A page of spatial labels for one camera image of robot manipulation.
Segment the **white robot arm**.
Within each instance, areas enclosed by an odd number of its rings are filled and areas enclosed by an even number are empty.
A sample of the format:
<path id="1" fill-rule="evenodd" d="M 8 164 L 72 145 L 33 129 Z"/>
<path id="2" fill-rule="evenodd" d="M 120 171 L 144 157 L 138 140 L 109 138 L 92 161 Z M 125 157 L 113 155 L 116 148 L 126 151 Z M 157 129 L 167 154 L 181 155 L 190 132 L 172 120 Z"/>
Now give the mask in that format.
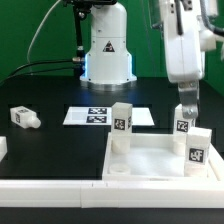
<path id="1" fill-rule="evenodd" d="M 224 42 L 224 28 L 210 22 L 216 0 L 149 0 L 151 26 L 164 38 L 168 79 L 178 85 L 182 114 L 198 116 L 199 81 L 204 77 L 205 53 Z M 126 49 L 127 13 L 116 3 L 91 7 L 91 48 L 85 56 L 81 81 L 97 89 L 113 88 L 136 79 Z"/>

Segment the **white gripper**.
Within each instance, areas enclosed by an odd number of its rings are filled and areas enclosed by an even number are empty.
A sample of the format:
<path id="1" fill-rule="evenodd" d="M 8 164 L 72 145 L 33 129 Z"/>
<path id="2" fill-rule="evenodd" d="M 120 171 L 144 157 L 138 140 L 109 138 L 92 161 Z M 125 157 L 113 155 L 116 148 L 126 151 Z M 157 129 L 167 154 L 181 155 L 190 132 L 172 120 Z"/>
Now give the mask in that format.
<path id="1" fill-rule="evenodd" d="M 178 91 L 185 119 L 198 117 L 199 82 L 204 77 L 205 52 L 216 47 L 204 27 L 200 0 L 159 0 L 163 22 L 166 70 Z"/>

